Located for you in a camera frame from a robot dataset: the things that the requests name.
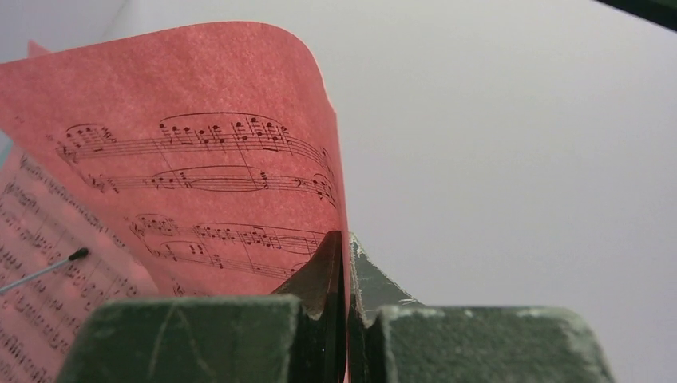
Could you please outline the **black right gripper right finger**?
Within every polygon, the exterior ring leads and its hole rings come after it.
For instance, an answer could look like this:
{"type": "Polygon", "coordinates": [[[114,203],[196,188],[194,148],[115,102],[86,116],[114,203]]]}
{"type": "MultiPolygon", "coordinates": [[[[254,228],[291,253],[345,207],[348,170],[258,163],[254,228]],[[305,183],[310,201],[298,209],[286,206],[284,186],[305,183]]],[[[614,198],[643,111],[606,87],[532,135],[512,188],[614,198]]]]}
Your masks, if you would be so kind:
{"type": "Polygon", "coordinates": [[[612,382],[577,313],[552,306],[427,306],[350,237],[353,382],[612,382]]]}

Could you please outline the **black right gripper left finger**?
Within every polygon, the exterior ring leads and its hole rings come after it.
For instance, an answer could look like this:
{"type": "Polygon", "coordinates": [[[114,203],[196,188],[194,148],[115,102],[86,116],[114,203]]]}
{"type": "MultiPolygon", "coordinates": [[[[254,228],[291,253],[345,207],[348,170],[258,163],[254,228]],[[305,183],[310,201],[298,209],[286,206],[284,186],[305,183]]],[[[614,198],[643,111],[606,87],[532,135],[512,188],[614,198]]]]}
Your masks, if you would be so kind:
{"type": "Polygon", "coordinates": [[[272,294],[108,302],[85,321],[60,382],[340,382],[341,231],[272,294]]]}

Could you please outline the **light blue music stand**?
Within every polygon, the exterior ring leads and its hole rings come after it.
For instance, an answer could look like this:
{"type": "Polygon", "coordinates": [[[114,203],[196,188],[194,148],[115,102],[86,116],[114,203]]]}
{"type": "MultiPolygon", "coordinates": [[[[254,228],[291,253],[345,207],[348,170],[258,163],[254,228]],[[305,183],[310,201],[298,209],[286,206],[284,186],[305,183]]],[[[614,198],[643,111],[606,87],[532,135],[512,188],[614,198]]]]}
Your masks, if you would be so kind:
{"type": "Polygon", "coordinates": [[[1,150],[1,294],[86,258],[89,249],[59,219],[29,174],[37,168],[11,143],[1,150]]]}

